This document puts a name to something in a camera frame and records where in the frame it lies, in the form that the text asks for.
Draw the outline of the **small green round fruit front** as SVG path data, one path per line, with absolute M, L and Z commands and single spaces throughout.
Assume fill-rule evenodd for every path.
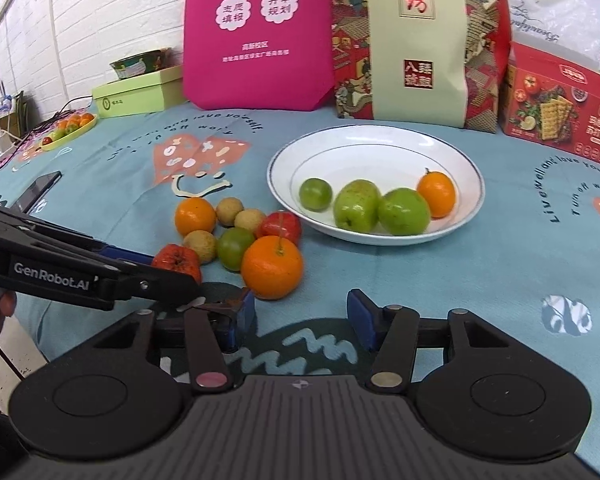
M 309 178 L 302 182 L 299 198 L 304 209 L 324 211 L 332 203 L 332 187 L 323 179 Z

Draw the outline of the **brown longan front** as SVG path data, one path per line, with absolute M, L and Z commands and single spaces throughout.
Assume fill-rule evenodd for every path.
M 196 230 L 183 238 L 183 245 L 196 252 L 200 263 L 207 264 L 216 258 L 216 238 L 205 230 Z

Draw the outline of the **teal printed tablecloth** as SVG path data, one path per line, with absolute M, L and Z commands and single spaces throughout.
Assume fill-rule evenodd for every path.
M 332 128 L 328 108 L 161 113 L 106 119 L 68 148 L 14 159 L 0 170 L 0 203 L 39 176 L 60 179 L 36 208 L 41 218 L 98 240 L 154 254 L 178 240 L 178 191 L 227 180 L 248 207 L 277 209 L 266 167 L 306 133 Z M 346 319 L 358 288 L 378 304 L 404 304 L 426 318 L 468 309 L 528 344 L 588 388 L 592 418 L 580 456 L 600 472 L 600 166 L 501 134 L 427 128 L 470 157 L 486 182 L 475 219 L 411 247 L 344 242 L 302 231 L 304 273 L 283 300 L 259 302 L 234 372 L 351 373 L 368 355 Z

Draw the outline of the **orange mandarin with stem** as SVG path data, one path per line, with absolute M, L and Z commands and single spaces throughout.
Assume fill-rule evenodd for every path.
M 303 258 L 299 248 L 286 238 L 260 237 L 242 256 L 240 275 L 258 299 L 279 300 L 299 286 Z

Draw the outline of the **small green round fruit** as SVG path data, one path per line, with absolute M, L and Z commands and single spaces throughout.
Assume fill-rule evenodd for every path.
M 332 203 L 332 187 L 323 179 L 309 178 L 302 182 L 299 198 L 304 209 L 324 211 Z
M 232 272 L 239 272 L 242 257 L 256 240 L 254 235 L 243 228 L 230 228 L 220 236 L 216 252 L 222 266 Z

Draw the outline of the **light green cardboard box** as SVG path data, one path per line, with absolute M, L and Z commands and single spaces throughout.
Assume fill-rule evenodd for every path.
M 92 97 L 100 118 L 162 112 L 186 101 L 182 66 L 103 84 Z

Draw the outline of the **white ceramic plate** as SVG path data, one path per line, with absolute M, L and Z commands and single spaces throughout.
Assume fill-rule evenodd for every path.
M 310 211 L 300 202 L 301 185 L 309 178 L 326 181 L 335 193 L 356 179 L 369 180 L 385 194 L 395 188 L 414 188 L 427 170 L 443 172 L 451 179 L 456 203 L 448 216 L 431 221 L 422 234 L 397 236 L 382 226 L 368 234 L 341 229 L 331 209 Z M 423 132 L 378 125 L 328 128 L 293 140 L 273 156 L 266 180 L 280 206 L 312 228 L 370 246 L 437 240 L 475 218 L 486 198 L 482 174 L 458 148 Z

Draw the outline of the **red cracker box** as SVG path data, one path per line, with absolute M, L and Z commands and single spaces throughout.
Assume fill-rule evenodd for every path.
M 498 106 L 508 136 L 600 163 L 600 74 L 594 70 L 514 42 Z

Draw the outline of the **green red liquor gift bag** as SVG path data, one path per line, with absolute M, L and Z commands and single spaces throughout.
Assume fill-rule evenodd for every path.
M 507 0 L 332 0 L 342 118 L 498 128 Z

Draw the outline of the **large orange mandarin front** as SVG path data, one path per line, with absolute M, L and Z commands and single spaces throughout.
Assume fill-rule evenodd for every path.
M 455 207 L 454 183 L 443 172 L 427 169 L 418 181 L 416 191 L 426 200 L 433 219 L 445 218 Z

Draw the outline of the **green patterned bowl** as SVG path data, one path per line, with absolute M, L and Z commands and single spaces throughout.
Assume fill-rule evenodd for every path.
M 111 62 L 119 80 L 146 75 L 170 66 L 171 50 L 169 48 L 150 50 L 129 55 L 126 58 Z

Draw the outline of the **red round fruit back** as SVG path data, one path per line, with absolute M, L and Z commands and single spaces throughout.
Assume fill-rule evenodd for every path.
M 302 226 L 300 219 L 289 211 L 275 211 L 266 216 L 257 227 L 256 237 L 279 236 L 296 246 L 300 244 Z

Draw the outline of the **black smartphone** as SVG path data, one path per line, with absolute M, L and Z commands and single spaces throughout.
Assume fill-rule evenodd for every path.
M 61 177 L 62 173 L 60 171 L 53 171 L 49 174 L 43 174 L 41 177 L 37 177 L 15 200 L 15 203 L 13 203 L 9 209 L 21 212 L 22 214 L 28 214 Z

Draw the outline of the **small orange mandarin back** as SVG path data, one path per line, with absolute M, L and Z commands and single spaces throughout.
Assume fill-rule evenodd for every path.
M 182 237 L 194 231 L 212 233 L 216 226 L 215 209 L 204 198 L 186 198 L 175 209 L 174 226 Z

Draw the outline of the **yellow tray with fruits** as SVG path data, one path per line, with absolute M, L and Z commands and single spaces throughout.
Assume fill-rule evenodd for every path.
M 88 133 L 97 124 L 98 116 L 90 112 L 73 114 L 67 119 L 61 119 L 54 130 L 46 134 L 38 147 L 46 152 L 62 148 L 64 145 Z

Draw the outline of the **pink fabric bag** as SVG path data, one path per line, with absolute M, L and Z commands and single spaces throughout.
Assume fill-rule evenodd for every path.
M 203 110 L 315 110 L 332 93 L 330 0 L 185 0 L 183 91 Z

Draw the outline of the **red wrinkled fruit front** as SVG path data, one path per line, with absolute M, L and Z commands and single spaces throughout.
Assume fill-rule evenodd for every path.
M 198 284 L 202 283 L 201 263 L 193 249 L 177 244 L 169 244 L 152 258 L 154 268 L 183 273 L 191 276 Z

